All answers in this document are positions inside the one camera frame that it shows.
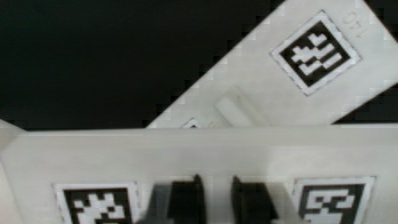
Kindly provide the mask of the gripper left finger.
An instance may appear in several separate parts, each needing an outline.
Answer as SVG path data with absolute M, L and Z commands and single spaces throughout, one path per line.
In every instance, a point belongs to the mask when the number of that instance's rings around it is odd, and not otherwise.
M 191 181 L 154 186 L 146 216 L 139 224 L 207 224 L 205 186 L 200 175 Z

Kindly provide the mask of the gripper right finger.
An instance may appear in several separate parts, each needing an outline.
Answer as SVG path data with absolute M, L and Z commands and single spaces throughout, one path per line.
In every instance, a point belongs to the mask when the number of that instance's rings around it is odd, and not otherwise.
M 232 203 L 235 224 L 273 224 L 280 218 L 267 185 L 234 177 Z

